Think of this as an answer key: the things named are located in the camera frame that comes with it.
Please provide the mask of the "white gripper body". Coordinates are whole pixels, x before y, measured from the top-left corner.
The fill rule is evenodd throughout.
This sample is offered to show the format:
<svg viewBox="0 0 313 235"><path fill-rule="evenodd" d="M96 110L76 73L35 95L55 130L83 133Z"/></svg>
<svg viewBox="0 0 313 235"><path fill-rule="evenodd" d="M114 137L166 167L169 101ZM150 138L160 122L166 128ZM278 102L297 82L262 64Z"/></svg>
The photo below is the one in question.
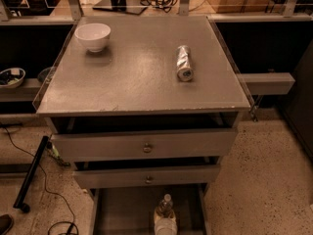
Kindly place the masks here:
<svg viewBox="0 0 313 235"><path fill-rule="evenodd" d="M162 218L155 224L155 235L177 235L177 224L169 218Z"/></svg>

